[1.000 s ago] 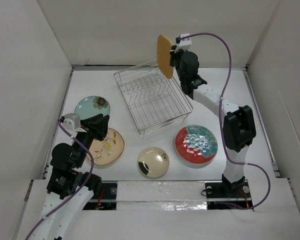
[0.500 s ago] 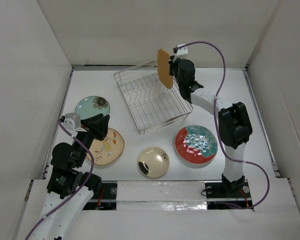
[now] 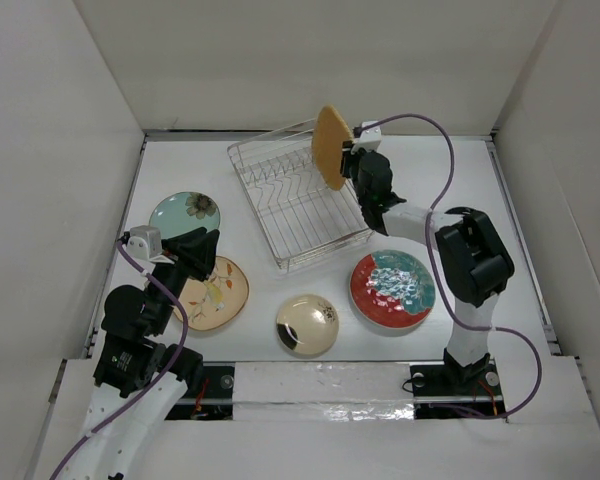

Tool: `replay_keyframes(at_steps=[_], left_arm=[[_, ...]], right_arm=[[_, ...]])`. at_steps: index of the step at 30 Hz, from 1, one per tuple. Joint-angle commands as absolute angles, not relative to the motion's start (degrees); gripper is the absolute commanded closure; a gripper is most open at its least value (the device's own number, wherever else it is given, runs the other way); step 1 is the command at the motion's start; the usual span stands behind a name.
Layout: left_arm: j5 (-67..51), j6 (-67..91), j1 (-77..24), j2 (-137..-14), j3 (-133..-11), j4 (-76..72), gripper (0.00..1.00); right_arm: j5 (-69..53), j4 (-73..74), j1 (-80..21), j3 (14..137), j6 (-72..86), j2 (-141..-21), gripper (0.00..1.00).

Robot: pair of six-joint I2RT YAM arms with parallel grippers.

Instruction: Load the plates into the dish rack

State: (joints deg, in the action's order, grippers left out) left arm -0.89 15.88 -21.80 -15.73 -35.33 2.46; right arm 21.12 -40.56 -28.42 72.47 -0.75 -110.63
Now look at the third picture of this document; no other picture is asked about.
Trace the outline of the orange woven square plate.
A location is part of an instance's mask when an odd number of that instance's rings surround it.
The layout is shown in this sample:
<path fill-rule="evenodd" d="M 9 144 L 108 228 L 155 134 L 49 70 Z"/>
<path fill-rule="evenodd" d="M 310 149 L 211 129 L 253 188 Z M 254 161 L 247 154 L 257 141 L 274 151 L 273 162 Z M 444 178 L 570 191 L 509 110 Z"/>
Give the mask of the orange woven square plate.
<path fill-rule="evenodd" d="M 311 151 L 316 168 L 331 190 L 339 191 L 345 184 L 340 173 L 342 145 L 352 140 L 351 129 L 335 107 L 324 106 L 316 119 Z"/>

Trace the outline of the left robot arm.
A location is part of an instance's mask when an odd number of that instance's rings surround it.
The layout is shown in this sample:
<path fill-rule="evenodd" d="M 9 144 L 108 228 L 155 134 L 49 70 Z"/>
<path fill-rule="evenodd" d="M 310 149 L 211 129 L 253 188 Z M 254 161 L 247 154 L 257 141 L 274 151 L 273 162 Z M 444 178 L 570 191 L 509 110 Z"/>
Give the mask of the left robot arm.
<path fill-rule="evenodd" d="M 157 342 L 190 280 L 210 278 L 218 230 L 197 228 L 164 239 L 142 225 L 116 242 L 119 255 L 142 277 L 143 288 L 122 285 L 104 302 L 104 343 L 95 366 L 90 403 L 77 444 L 54 477 L 129 479 L 159 424 L 203 382 L 203 357 L 185 346 L 189 328 L 169 346 Z"/>

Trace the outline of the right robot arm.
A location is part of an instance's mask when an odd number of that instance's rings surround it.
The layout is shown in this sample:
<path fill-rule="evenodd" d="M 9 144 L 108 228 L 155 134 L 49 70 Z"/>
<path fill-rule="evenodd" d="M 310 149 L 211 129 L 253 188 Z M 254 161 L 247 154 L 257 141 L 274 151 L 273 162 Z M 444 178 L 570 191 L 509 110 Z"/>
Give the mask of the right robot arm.
<path fill-rule="evenodd" d="M 486 371 L 488 336 L 499 295 L 515 268 L 488 215 L 469 207 L 445 212 L 421 208 L 392 191 L 387 157 L 351 141 L 342 147 L 341 175 L 352 182 L 371 230 L 425 245 L 439 255 L 443 278 L 454 296 L 451 337 L 443 351 L 439 382 L 464 393 Z"/>

